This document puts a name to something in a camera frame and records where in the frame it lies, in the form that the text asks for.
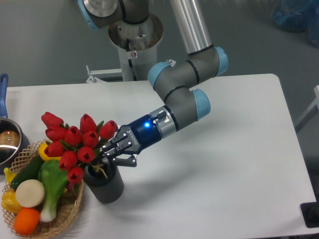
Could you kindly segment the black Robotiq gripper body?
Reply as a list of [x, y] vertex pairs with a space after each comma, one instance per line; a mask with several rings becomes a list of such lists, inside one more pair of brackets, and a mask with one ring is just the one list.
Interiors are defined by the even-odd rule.
[[116, 135], [101, 149], [101, 161], [136, 162], [145, 148], [159, 142], [161, 134], [156, 125], [162, 114], [145, 115], [130, 124], [121, 126]]

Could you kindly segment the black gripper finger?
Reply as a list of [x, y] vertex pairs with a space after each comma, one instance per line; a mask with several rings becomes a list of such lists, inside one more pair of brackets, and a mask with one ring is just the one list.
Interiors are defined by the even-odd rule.
[[113, 159], [113, 163], [116, 166], [136, 167], [137, 166], [137, 158], [134, 155], [130, 155], [128, 158], [115, 157]]
[[121, 129], [121, 126], [120, 125], [117, 125], [117, 129], [114, 133], [114, 137], [116, 137], [118, 135], [118, 133], [120, 132], [120, 129]]

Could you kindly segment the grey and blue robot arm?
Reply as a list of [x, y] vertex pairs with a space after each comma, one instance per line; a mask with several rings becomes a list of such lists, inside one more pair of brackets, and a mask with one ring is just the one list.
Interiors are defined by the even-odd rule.
[[148, 80], [164, 105], [119, 128], [106, 143], [97, 162], [136, 166], [145, 148], [189, 126], [210, 113], [207, 95], [196, 85], [228, 68], [224, 50], [212, 44], [197, 0], [173, 0], [188, 59], [182, 63], [157, 61], [162, 22], [149, 11], [146, 0], [80, 0], [78, 5], [93, 29], [108, 28], [117, 47], [124, 81]]

